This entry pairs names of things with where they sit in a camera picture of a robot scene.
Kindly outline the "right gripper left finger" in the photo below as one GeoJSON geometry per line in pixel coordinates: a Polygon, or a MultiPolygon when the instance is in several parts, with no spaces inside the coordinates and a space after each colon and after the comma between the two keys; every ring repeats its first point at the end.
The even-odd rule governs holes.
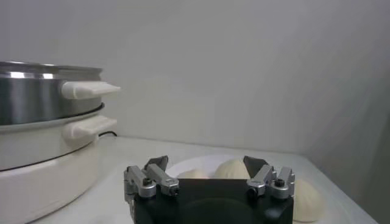
{"type": "Polygon", "coordinates": [[[151,158],[142,169],[128,166],[124,171],[124,199],[131,210],[135,209],[135,198],[150,199],[156,196],[157,188],[163,195],[176,197],[179,194],[179,180],[166,172],[167,155],[151,158]]]}

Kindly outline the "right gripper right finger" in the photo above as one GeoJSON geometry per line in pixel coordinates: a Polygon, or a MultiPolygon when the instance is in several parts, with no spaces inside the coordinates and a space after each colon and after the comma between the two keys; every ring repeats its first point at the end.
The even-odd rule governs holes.
{"type": "Polygon", "coordinates": [[[257,200],[267,191],[271,197],[285,200],[294,196],[295,174],[289,167],[282,167],[279,174],[265,160],[245,156],[244,165],[249,173],[247,180],[249,198],[257,200]]]}

